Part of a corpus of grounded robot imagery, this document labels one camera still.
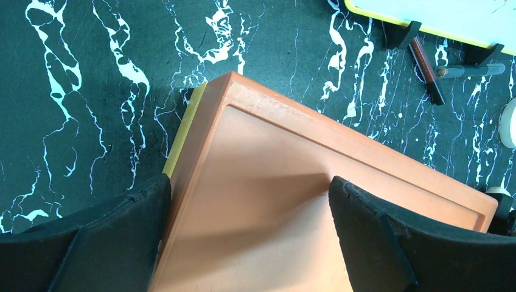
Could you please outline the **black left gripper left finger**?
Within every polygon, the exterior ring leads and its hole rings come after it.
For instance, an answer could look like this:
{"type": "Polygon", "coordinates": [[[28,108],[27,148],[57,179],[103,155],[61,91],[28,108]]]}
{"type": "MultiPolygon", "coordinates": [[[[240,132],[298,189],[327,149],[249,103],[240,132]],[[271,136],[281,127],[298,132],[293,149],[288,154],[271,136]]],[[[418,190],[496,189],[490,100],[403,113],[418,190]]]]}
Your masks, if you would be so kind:
{"type": "Polygon", "coordinates": [[[147,291],[171,202],[159,174],[72,215],[1,235],[2,291],[147,291]]]}

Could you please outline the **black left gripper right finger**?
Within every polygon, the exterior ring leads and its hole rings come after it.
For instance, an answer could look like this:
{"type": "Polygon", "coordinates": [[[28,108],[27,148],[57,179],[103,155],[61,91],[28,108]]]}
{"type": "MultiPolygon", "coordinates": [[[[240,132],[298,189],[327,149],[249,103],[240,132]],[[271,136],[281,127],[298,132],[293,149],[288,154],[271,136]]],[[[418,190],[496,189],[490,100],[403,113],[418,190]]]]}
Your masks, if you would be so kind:
{"type": "Polygon", "coordinates": [[[515,239],[417,214],[336,176],[329,206],[354,291],[514,291],[515,239]]]}

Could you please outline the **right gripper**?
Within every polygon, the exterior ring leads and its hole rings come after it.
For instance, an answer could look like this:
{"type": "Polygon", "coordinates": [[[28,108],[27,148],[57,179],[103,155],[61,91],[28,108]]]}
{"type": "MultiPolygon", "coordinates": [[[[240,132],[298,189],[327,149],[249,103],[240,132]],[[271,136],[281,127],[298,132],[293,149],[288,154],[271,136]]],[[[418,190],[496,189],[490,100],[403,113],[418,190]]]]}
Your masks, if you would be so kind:
{"type": "Polygon", "coordinates": [[[512,207],[514,198],[502,187],[490,187],[486,194],[498,202],[488,233],[515,236],[515,209],[512,207]]]}

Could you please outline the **orange drawer organizer box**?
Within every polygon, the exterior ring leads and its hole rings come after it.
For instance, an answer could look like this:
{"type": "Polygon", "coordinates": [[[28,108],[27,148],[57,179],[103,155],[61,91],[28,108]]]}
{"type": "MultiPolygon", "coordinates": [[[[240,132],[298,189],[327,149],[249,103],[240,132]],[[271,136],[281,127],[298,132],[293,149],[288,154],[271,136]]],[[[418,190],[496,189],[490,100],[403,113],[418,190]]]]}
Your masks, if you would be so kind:
{"type": "Polygon", "coordinates": [[[172,203],[150,291],[350,291],[335,176],[486,232],[497,202],[236,72],[192,91],[163,172],[172,203]]]}

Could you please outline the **green silver makeup pen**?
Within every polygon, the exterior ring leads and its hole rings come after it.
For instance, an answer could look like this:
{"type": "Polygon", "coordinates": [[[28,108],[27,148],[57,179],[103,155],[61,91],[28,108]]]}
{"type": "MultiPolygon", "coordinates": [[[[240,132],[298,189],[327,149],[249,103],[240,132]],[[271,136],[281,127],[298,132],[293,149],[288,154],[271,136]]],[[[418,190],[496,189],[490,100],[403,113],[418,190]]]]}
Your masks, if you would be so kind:
{"type": "Polygon", "coordinates": [[[438,78],[460,78],[460,77],[481,77],[500,75],[506,70],[504,64],[493,63],[481,66],[476,65],[456,65],[456,66],[438,66],[435,73],[438,78]]]}

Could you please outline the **dark red lip gloss tube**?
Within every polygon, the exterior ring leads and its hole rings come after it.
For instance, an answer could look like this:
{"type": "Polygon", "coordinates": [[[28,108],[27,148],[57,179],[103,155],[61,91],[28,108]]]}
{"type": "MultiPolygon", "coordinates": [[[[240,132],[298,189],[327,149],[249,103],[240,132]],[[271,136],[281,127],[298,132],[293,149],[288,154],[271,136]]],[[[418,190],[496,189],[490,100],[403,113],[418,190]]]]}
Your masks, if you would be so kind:
{"type": "Polygon", "coordinates": [[[415,36],[409,45],[410,51],[416,61],[417,67],[422,73],[422,78],[430,95],[431,103],[437,106],[445,104],[445,98],[441,92],[438,78],[423,48],[421,40],[415,36]]]}

